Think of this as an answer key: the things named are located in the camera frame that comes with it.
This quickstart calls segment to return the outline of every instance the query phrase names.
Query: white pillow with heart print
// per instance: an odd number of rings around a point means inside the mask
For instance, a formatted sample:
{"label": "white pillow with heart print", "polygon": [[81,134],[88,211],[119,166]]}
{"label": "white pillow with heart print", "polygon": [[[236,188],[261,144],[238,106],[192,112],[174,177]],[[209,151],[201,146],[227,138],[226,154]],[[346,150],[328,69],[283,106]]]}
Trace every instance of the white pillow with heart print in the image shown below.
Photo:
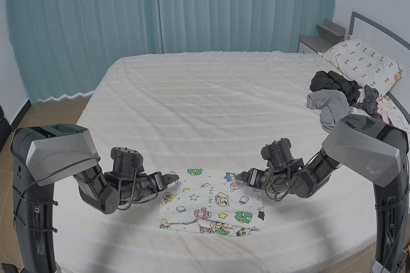
{"label": "white pillow with heart print", "polygon": [[347,79],[356,80],[362,87],[368,84],[376,88],[380,97],[402,77],[397,61],[354,37],[349,37],[320,55]]}

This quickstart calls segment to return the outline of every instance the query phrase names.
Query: white bed sheet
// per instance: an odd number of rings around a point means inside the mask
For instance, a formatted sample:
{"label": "white bed sheet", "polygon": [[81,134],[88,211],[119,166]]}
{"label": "white bed sheet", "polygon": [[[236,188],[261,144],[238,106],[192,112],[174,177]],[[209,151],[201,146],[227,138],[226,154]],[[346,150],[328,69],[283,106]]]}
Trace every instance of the white bed sheet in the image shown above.
{"label": "white bed sheet", "polygon": [[[78,124],[90,129],[104,171],[121,146],[141,152],[147,173],[238,173],[265,167],[260,149],[281,137],[306,162],[328,135],[320,111],[305,106],[310,80],[332,68],[317,54],[278,51],[122,58]],[[264,228],[240,238],[159,229],[157,200],[104,215],[77,188],[73,178],[55,185],[54,248],[67,272],[316,272],[376,239],[372,184],[346,167],[310,199],[264,195]]]}

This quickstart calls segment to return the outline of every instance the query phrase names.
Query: drawer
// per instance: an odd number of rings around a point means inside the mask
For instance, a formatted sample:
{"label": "drawer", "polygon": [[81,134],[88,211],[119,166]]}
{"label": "drawer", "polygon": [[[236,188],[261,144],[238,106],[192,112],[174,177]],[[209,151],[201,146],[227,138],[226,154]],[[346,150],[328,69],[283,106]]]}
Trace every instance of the drawer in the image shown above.
{"label": "drawer", "polygon": [[307,54],[315,54],[316,51],[310,49],[307,45],[305,45],[304,43],[299,41],[299,48],[298,48],[298,52],[301,54],[307,53]]}

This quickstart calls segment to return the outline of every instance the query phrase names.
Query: bed sheet wrinkle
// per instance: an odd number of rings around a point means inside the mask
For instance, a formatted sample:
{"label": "bed sheet wrinkle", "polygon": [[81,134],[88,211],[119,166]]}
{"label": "bed sheet wrinkle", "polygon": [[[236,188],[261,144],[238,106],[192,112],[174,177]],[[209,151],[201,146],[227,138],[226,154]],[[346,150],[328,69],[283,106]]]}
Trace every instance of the bed sheet wrinkle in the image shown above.
{"label": "bed sheet wrinkle", "polygon": [[[107,71],[78,124],[90,129],[104,171],[112,169],[115,146],[140,151],[147,173],[263,168],[261,147],[280,137],[289,137],[295,158],[308,159],[327,133],[318,113],[305,107],[306,96],[315,72],[331,67],[319,55],[278,51],[122,58]],[[100,214],[81,201],[76,188],[68,179],[55,185],[54,221],[62,228],[54,236],[56,259],[73,273],[135,267],[308,273],[375,240],[372,184],[345,167],[310,199],[289,195],[274,203],[263,195],[263,230],[230,240],[159,229],[157,203]]]}

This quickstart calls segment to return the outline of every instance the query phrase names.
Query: curtain fold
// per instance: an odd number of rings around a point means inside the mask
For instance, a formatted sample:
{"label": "curtain fold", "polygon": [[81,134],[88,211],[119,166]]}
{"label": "curtain fold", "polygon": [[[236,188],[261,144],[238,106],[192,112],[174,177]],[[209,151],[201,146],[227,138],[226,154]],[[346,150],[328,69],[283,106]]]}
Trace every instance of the curtain fold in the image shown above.
{"label": "curtain fold", "polygon": [[32,102],[96,88],[118,58],[184,51],[295,52],[335,0],[6,0]]}

